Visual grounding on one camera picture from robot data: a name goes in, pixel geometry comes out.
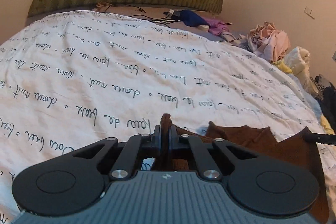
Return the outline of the brown cloth garment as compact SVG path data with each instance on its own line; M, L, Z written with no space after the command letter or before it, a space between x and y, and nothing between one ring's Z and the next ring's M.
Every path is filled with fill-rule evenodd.
M221 127L209 122L206 135L199 136L199 138L204 143L211 143L216 138L222 138L255 152L308 169L319 183L319 195L310 214L320 223L327 223L329 206L321 158L317 145L304 141L301 134L277 142L268 127Z

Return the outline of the dark clothes pile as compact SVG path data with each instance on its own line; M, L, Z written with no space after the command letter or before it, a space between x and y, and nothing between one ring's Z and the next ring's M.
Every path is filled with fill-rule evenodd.
M335 131L335 86L323 75L317 75L313 83L318 88L315 99L321 107L323 116Z

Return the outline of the peach pink clothes pile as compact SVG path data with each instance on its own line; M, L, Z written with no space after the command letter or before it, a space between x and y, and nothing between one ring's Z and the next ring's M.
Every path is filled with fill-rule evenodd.
M270 63L281 60L291 46L288 34L270 22L250 30L247 39L250 50Z

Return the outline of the cream yellow blanket pile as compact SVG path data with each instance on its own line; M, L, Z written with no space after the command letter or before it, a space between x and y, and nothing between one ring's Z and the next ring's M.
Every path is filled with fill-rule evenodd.
M300 81L303 89L312 96L318 94L318 89L310 78L310 52L302 47L295 47L284 57L284 63Z

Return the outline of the yellow cloth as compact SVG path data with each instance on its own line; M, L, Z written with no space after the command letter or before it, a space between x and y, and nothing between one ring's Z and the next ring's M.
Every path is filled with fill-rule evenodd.
M276 68L278 68L280 71L282 71L285 74L292 74L292 69L288 67L285 63L284 60L278 60L272 63Z

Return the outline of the white script-print bed cover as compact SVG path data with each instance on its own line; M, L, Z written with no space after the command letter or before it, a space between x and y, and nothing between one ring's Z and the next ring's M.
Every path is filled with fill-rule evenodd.
M323 132L299 81L246 50L124 15L50 15L1 45L1 223L19 213L20 171L150 133L165 113L199 134L209 122L268 127L277 141Z

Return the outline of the purple pink garment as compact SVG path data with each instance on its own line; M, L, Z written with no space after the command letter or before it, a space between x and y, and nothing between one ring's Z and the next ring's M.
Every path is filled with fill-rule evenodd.
M209 25L209 32L214 36L221 36L223 32L229 32L228 25L218 19L203 18Z

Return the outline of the blue garment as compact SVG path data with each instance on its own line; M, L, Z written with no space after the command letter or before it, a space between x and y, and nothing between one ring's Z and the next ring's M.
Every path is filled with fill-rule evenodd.
M201 25L208 26L209 24L198 14L191 10L181 10L179 11L179 19L186 26L198 27Z

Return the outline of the wall switch plate right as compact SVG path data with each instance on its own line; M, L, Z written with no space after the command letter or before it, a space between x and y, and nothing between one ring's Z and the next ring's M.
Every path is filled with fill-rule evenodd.
M309 16L311 19L315 20L315 17L313 16L312 9L308 8L307 6L305 7L303 11L307 16Z

